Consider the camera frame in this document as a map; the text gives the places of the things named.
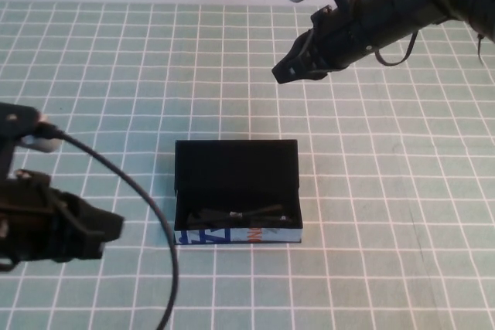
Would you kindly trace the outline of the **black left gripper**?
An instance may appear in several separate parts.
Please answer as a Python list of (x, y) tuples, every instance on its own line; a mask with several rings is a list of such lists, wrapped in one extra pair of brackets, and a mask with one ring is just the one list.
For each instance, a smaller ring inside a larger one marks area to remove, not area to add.
[[(82, 223), (89, 232), (81, 233)], [(18, 169), (1, 182), (1, 267), (22, 262), (99, 260), (125, 218), (51, 186), (42, 172)]]

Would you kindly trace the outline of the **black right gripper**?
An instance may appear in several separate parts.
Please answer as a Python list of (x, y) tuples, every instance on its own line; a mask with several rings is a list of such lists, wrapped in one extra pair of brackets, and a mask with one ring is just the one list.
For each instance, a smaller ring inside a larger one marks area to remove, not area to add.
[(312, 31), (301, 34), (274, 67), (278, 83), (322, 80), (329, 73), (374, 52), (366, 23), (374, 8), (371, 0), (353, 0), (350, 11), (326, 6), (311, 16)]

